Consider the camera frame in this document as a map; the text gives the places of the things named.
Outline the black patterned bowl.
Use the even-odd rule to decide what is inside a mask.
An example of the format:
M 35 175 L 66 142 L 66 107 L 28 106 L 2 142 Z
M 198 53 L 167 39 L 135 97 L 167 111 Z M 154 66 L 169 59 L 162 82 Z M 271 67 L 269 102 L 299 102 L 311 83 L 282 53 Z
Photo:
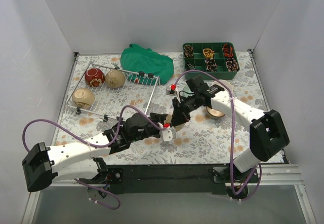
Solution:
M 213 119 L 220 119 L 225 116 L 225 114 L 223 112 L 214 110 L 208 106 L 206 106 L 206 112 Z

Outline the white bowl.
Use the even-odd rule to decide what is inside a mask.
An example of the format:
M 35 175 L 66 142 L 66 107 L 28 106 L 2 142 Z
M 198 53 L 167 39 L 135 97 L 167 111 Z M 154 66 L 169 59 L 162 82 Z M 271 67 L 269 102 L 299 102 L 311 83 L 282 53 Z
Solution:
M 224 85 L 231 91 L 231 93 L 233 92 L 233 86 L 226 80 L 219 80 L 219 81 L 213 81 L 213 83 L 211 84 L 213 85 L 218 85 L 221 87 L 224 87 Z

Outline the beige flower bowl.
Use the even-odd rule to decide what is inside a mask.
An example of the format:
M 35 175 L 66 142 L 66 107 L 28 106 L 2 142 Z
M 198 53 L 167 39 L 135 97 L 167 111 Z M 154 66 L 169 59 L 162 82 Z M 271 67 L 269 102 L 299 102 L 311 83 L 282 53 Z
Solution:
M 107 87 L 117 89 L 124 85 L 125 83 L 125 76 L 124 74 L 117 69 L 110 70 L 105 77 L 105 83 Z

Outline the red floral bowl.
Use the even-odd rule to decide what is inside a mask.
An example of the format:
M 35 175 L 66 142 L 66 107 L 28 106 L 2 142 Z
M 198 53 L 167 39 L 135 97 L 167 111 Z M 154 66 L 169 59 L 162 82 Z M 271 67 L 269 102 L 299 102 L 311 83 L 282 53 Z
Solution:
M 91 68 L 86 71 L 84 79 L 89 87 L 99 87 L 104 84 L 105 75 L 102 70 Z

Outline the pale green bowl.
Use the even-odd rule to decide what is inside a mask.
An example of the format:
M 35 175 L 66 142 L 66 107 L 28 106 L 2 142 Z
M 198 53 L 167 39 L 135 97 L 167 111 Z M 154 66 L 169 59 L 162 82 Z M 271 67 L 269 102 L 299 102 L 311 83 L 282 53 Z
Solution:
M 194 92 L 192 92 L 187 85 L 183 88 L 183 90 L 181 92 L 181 96 L 183 96 L 185 98 L 192 96 L 193 94 L 194 94 Z

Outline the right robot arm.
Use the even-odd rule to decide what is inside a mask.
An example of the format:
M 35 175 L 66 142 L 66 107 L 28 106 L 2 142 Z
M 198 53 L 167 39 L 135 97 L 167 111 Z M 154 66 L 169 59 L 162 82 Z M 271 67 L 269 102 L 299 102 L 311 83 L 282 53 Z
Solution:
M 289 137 L 279 112 L 263 111 L 230 96 L 221 83 L 208 86 L 200 76 L 187 80 L 192 95 L 185 99 L 173 98 L 172 126 L 190 121 L 190 113 L 202 106 L 218 110 L 242 125 L 250 134 L 249 148 L 233 160 L 229 176 L 235 182 L 243 181 L 248 170 L 260 162 L 267 162 L 284 149 Z

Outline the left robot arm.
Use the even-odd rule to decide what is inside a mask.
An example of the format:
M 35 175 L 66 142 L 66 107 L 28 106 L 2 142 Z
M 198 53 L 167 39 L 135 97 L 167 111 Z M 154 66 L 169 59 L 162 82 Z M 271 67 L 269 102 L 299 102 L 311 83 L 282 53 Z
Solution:
M 103 183 L 108 172 L 101 167 L 98 157 L 127 150 L 133 142 L 149 137 L 167 140 L 169 127 L 166 114 L 135 113 L 123 121 L 119 118 L 112 128 L 87 140 L 75 136 L 77 142 L 66 145 L 46 146 L 44 142 L 27 149 L 22 161 L 27 190 L 37 192 L 49 187 L 53 181 L 74 178 L 92 179 Z M 90 172 L 83 171 L 80 163 L 90 160 Z

